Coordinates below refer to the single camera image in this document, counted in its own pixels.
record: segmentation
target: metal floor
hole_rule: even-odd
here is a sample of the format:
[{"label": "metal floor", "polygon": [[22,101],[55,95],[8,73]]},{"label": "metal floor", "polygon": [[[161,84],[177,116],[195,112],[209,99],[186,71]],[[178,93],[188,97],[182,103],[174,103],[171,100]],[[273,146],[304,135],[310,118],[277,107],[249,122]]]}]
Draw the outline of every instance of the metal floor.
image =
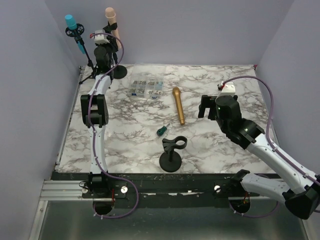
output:
[{"label": "metal floor", "polygon": [[[266,213],[268,199],[252,201],[248,213]],[[120,214],[128,209],[118,209]],[[266,218],[251,219],[229,208],[138,208],[121,219],[93,217],[92,203],[48,203],[41,240],[307,240],[303,223],[285,207]]]}]

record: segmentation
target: clear plastic box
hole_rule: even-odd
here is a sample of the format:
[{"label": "clear plastic box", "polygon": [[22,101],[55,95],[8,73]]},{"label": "clear plastic box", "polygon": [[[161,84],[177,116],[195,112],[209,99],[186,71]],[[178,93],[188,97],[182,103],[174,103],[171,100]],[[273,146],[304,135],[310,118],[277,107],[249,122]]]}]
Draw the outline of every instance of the clear plastic box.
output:
[{"label": "clear plastic box", "polygon": [[163,94],[165,65],[135,64],[128,94],[140,98],[159,98]]}]

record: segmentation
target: gold microphone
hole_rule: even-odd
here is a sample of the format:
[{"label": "gold microphone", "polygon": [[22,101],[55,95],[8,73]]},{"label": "gold microphone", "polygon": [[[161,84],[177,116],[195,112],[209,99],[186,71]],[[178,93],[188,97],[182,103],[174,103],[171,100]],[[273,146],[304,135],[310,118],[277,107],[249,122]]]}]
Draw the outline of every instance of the gold microphone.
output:
[{"label": "gold microphone", "polygon": [[185,116],[184,116],[184,110],[182,108],[182,103],[180,98],[180,95],[181,95],[180,89],[178,87],[174,87],[172,89],[172,94],[175,99],[175,105],[176,105],[176,110],[178,112],[180,124],[185,125]]}]

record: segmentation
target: metal frame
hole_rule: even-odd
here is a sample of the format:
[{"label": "metal frame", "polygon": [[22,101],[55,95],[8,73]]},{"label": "metal frame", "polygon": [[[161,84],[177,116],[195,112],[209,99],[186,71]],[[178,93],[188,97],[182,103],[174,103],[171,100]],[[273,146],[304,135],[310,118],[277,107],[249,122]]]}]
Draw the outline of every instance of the metal frame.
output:
[{"label": "metal frame", "polygon": [[44,181],[40,201],[101,201],[111,202],[111,198],[83,198],[82,181]]},{"label": "metal frame", "polygon": [[40,237],[41,228],[45,219],[48,201],[39,201],[36,209],[32,229],[29,240],[38,240]]},{"label": "metal frame", "polygon": [[317,240],[319,239],[318,238],[318,234],[316,233],[315,231],[315,226],[312,222],[311,219],[308,219],[308,220],[302,220],[302,224],[303,224],[303,227],[304,227],[304,230],[305,230],[305,234],[307,236],[307,238],[309,240]]}]

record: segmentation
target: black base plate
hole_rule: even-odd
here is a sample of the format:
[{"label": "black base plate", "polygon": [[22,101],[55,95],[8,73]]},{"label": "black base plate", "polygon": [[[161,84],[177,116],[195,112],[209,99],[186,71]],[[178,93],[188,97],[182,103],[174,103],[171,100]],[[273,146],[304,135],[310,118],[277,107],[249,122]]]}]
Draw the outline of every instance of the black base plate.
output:
[{"label": "black base plate", "polygon": [[114,70],[113,70],[113,77],[115,79],[123,79],[128,73],[128,70],[126,69],[125,66],[118,65]]},{"label": "black base plate", "polygon": [[173,152],[172,161],[169,161],[169,154],[162,153],[160,156],[160,167],[168,173],[173,173],[179,170],[182,164],[182,159],[179,153]]}]

